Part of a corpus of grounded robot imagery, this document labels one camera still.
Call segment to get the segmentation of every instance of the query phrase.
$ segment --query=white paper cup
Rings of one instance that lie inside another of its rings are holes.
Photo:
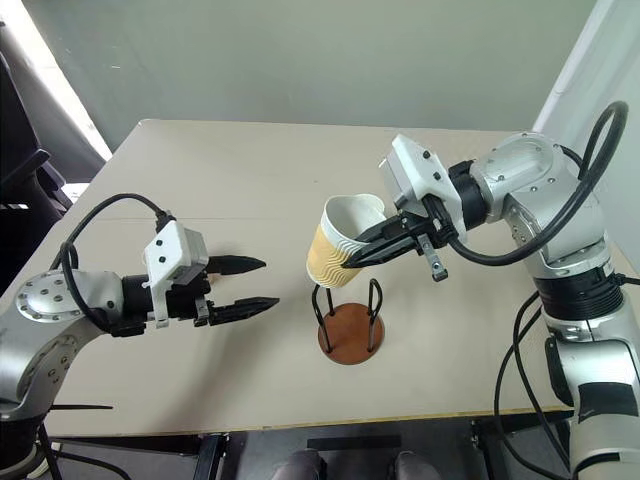
[[[325,288],[349,283],[361,269],[341,265],[366,245],[354,239],[384,220],[384,202],[375,195],[339,195],[327,200],[307,255],[311,280]]]

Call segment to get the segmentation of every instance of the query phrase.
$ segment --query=table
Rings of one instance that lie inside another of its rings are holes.
[[[384,289],[386,338],[368,362],[341,366],[320,350],[305,258],[324,201],[369,192],[388,207],[377,165],[402,132],[446,164],[474,158],[508,132],[447,131],[237,122],[141,122],[85,194],[49,233],[2,298],[48,265],[60,242],[96,203],[118,192],[144,194],[204,234],[210,254],[251,255],[268,267],[213,285],[218,305],[280,297],[252,319],[195,329],[191,322],[153,324],[138,337],[102,336],[75,360],[59,403],[112,405],[111,411],[52,412],[52,436],[226,432],[381,419],[482,415],[492,408],[497,370],[510,344],[513,317],[533,291],[523,265],[489,268],[440,251],[449,270],[431,280],[426,262],[407,254],[371,267],[334,291],[334,302],[367,301],[367,282]],[[81,268],[144,273],[142,250],[153,215],[135,202],[101,214],[77,242]],[[513,248],[506,226],[471,232],[473,247]],[[620,272],[632,273],[614,251]],[[640,311],[640,292],[628,289]],[[558,408],[537,325],[523,356],[540,403]],[[530,405],[509,369],[502,405]]]

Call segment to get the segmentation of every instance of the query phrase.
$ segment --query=white wall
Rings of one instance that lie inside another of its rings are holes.
[[[640,272],[640,2],[636,0],[598,2],[535,129],[582,153],[595,120],[613,100],[626,101],[629,116],[596,194],[611,236]]]
[[[115,148],[141,118],[532,125],[594,0],[26,0]]]

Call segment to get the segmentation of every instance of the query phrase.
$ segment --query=gray shoe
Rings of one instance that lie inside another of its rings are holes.
[[[300,450],[278,467],[271,480],[323,480],[327,464],[316,450]]]
[[[433,465],[413,452],[401,452],[394,463],[395,480],[442,480]]]

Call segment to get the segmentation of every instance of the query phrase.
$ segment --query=black cable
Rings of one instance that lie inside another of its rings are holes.
[[[118,475],[123,480],[131,480],[131,477],[127,472],[122,470],[120,467],[116,467],[111,463],[104,462],[102,460],[96,460],[95,458],[83,457],[82,455],[76,455],[75,453],[67,453],[67,452],[54,452],[54,454],[58,458],[66,458],[67,460],[72,460],[74,462],[87,463],[89,465],[94,465],[96,467],[104,468],[106,470],[111,470],[113,473]]]
[[[593,165],[587,170],[586,175],[582,179],[576,190],[571,194],[569,199],[562,206],[560,211],[553,217],[551,222],[542,229],[542,231],[536,235],[531,241],[522,245],[521,247],[513,250],[504,255],[485,255],[482,253],[474,252],[466,246],[464,246],[458,238],[452,237],[449,240],[451,247],[462,257],[474,263],[479,263],[488,266],[503,266],[510,265],[527,258],[532,253],[538,251],[544,247],[553,237],[555,237],[560,230],[573,218],[573,216],[580,209],[584,201],[589,197],[594,187],[602,177],[602,174],[606,170],[609,162],[611,161],[613,154],[616,151],[624,126],[627,120],[628,106],[624,102],[613,102],[602,113],[589,141],[592,138],[597,139],[602,131],[602,125],[613,115],[611,125],[607,131],[598,154],[593,162]],[[586,163],[586,158],[582,162],[582,167]]]
[[[616,273],[615,276],[618,285],[624,285],[625,283],[629,283],[631,285],[640,285],[640,278],[627,277],[622,273]]]
[[[520,319],[520,321],[522,320],[522,317],[524,316],[525,312],[533,304],[533,302],[536,301],[538,296],[539,296],[539,294],[536,292],[533,295],[531,295],[522,304],[522,306],[520,307],[520,310],[518,310],[518,314],[516,315],[516,320],[518,318]],[[541,315],[541,309],[538,308],[536,310],[536,312],[533,314],[533,316],[531,317],[531,319],[526,323],[526,325],[524,326],[522,331],[519,333],[518,342],[521,342],[522,339],[527,335],[529,330],[531,330],[531,327],[533,327],[533,325],[536,323],[538,318],[540,318],[540,315]],[[496,379],[496,388],[495,388],[494,395],[493,395],[493,419],[494,419],[494,423],[495,423],[495,426],[496,426],[496,430],[498,431],[498,435],[500,436],[500,439],[504,443],[504,446],[507,448],[507,450],[509,450],[509,453],[511,453],[513,458],[515,458],[518,461],[518,463],[520,463],[525,468],[527,468],[527,469],[531,470],[532,472],[535,472],[535,473],[537,473],[539,475],[542,475],[543,477],[550,478],[551,480],[569,480],[566,477],[563,477],[561,475],[557,475],[557,474],[555,474],[553,472],[545,470],[544,468],[539,467],[539,466],[529,462],[528,460],[524,459],[516,451],[516,449],[513,447],[513,445],[511,444],[511,442],[509,441],[509,439],[507,438],[507,436],[505,434],[504,427],[502,425],[502,418],[501,418],[501,415],[500,415],[500,393],[501,393],[501,389],[502,389],[502,380],[504,378],[504,373],[505,373],[505,371],[507,369],[507,365],[509,363],[509,359],[511,358],[512,354],[513,354],[513,345],[511,345],[509,347],[509,349],[507,350],[507,353],[504,356],[504,359],[502,360],[502,364],[500,365],[500,370],[498,372],[498,378]]]
[[[47,435],[46,428],[44,428],[44,423],[38,427],[38,440],[40,440],[40,448],[42,448],[44,458],[47,459],[52,480],[62,480],[62,474],[58,468],[58,462],[56,462],[56,458],[53,456],[51,441],[49,440],[49,435]]]
[[[112,205],[120,200],[125,200],[125,199],[137,200],[145,204],[147,207],[153,210],[153,212],[156,214],[157,217],[166,215],[166,212],[164,210],[162,210],[155,203],[153,203],[148,198],[143,197],[142,195],[138,195],[137,193],[118,193],[117,195],[113,195],[107,198],[106,200],[103,200],[95,207],[93,207],[91,211],[80,221],[80,223],[76,225],[76,228],[74,228],[73,231],[69,234],[66,241],[69,243],[73,243],[75,239],[78,238],[78,235],[80,235],[82,230],[85,229],[85,227],[89,224],[89,222],[91,222],[91,220],[93,220],[93,218],[98,213],[100,213],[102,210],[107,208],[109,205]],[[60,261],[61,261],[60,252],[58,252],[56,257],[53,259],[53,262],[51,263],[50,270],[55,270],[56,268],[58,268],[60,266]]]
[[[80,266],[80,259],[78,258],[78,250],[76,250],[76,246],[73,243],[69,245],[69,258],[71,260],[71,268],[77,270]]]
[[[611,108],[612,105],[615,105],[616,103],[623,102],[612,103],[605,109],[604,112],[602,112],[602,115],[600,115],[598,120],[596,120],[596,124],[594,125],[593,130],[591,131],[591,135],[589,135],[589,140],[587,141],[587,148],[585,148],[584,150],[582,165],[580,165],[580,172],[578,173],[578,180],[582,180],[589,170],[589,164],[591,163],[593,150],[596,148],[596,144],[598,143],[600,133],[602,133],[602,129],[607,124],[609,119],[616,113],[615,109]],[[609,127],[609,131],[611,131],[612,128],[614,128],[613,122],[611,124],[611,127]]]
[[[571,150],[569,147],[565,147],[564,145],[560,145],[560,148],[562,149],[562,153],[564,153],[567,157],[573,160],[573,163],[575,163],[578,166],[578,168],[582,167],[583,163],[582,163],[582,159],[580,158],[580,155],[578,155],[576,152]]]
[[[540,421],[540,425],[542,425],[542,429],[544,430],[544,433],[547,435],[547,438],[549,439],[549,442],[551,443],[551,446],[553,447],[553,449],[556,451],[556,453],[558,454],[558,456],[560,457],[560,460],[562,460],[562,463],[564,464],[565,468],[567,470],[571,469],[571,463],[569,462],[569,456],[567,455],[567,452],[565,452],[564,448],[562,447],[562,445],[560,444],[560,442],[558,441],[558,439],[555,437],[555,435],[553,434],[553,432],[551,431],[551,426],[549,425],[549,422],[547,421],[547,418],[545,417],[542,408],[540,407],[540,403],[538,402],[538,399],[536,398],[535,393],[533,392],[533,389],[531,388],[531,383],[529,382],[529,378],[527,377],[527,373],[524,370],[524,364],[522,363],[522,357],[520,355],[520,340],[519,340],[519,336],[520,336],[520,324],[522,323],[522,317],[516,317],[516,321],[513,324],[513,353],[516,357],[516,364],[518,366],[518,372],[520,373],[520,378],[522,379],[522,384],[524,385],[524,389],[527,391],[527,396],[529,397],[529,400],[531,401],[531,405],[533,405],[533,409],[536,411],[536,415],[538,417],[538,420]]]
[[[71,294],[71,298],[76,302],[80,311],[98,328],[102,331],[108,332],[109,326],[107,323],[100,318],[89,305],[84,301],[80,291],[78,290],[78,284],[76,283],[76,279],[73,276],[73,269],[71,266],[71,248],[73,247],[72,243],[62,242],[60,246],[60,252],[58,256],[60,257],[60,261],[62,263],[62,274],[64,275],[64,280],[67,283],[67,288],[69,289],[69,293]]]

